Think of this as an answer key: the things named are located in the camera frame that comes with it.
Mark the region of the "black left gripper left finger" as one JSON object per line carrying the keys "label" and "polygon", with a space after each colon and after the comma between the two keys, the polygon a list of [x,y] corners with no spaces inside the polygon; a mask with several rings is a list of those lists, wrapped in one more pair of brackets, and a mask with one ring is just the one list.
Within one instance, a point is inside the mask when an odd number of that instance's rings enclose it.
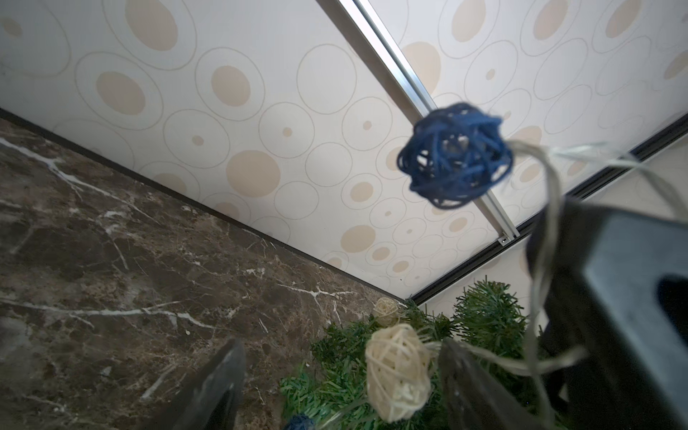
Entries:
{"label": "black left gripper left finger", "polygon": [[232,429],[245,383],[245,349],[229,340],[143,429]]}

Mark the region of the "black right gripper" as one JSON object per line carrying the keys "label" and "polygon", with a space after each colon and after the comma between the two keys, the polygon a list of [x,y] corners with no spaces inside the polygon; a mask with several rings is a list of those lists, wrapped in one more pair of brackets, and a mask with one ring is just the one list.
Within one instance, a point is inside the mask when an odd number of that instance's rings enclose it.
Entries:
{"label": "black right gripper", "polygon": [[534,264],[555,241],[544,344],[589,356],[563,371],[572,429],[687,426],[687,226],[575,200],[541,217]]}

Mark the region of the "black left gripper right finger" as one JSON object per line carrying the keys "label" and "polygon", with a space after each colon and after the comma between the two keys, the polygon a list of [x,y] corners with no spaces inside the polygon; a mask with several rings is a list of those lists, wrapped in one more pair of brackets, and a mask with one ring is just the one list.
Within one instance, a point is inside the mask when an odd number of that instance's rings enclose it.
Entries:
{"label": "black left gripper right finger", "polygon": [[438,365],[449,428],[542,428],[538,419],[528,413],[456,340],[443,341]]}

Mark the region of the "small green christmas tree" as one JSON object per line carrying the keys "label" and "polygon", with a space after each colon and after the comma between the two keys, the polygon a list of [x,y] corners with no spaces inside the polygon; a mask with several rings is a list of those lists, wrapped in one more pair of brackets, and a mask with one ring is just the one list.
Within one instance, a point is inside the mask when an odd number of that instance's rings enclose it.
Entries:
{"label": "small green christmas tree", "polygon": [[458,339],[520,360],[528,319],[509,285],[465,288],[449,315],[379,299],[368,317],[331,324],[311,344],[317,370],[281,380],[288,429],[447,429],[437,358]]}

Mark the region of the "string lights with rattan balls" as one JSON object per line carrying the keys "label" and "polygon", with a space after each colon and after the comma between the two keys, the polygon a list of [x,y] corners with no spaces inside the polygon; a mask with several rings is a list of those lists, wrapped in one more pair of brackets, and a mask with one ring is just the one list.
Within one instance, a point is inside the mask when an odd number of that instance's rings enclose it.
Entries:
{"label": "string lights with rattan balls", "polygon": [[[412,192],[435,208],[449,211],[467,205],[507,178],[518,157],[535,159],[543,170],[546,187],[546,205],[539,218],[546,217],[549,229],[555,229],[562,204],[571,200],[563,194],[553,163],[555,158],[635,169],[671,208],[672,220],[687,226],[687,206],[680,193],[635,157],[623,152],[602,157],[593,144],[548,149],[518,140],[507,141],[501,136],[500,126],[500,118],[466,103],[437,109],[416,123],[412,136],[398,155],[398,169],[410,178]],[[528,306],[523,306],[528,322],[520,360],[503,358],[465,341],[453,340],[467,349],[492,378],[537,418],[542,425],[540,429],[572,429],[566,414],[568,392],[563,371],[589,354],[581,346],[551,354],[544,344],[549,324],[545,302],[553,278],[550,267],[555,246],[555,241],[549,241],[534,264],[527,260],[530,295]]]}

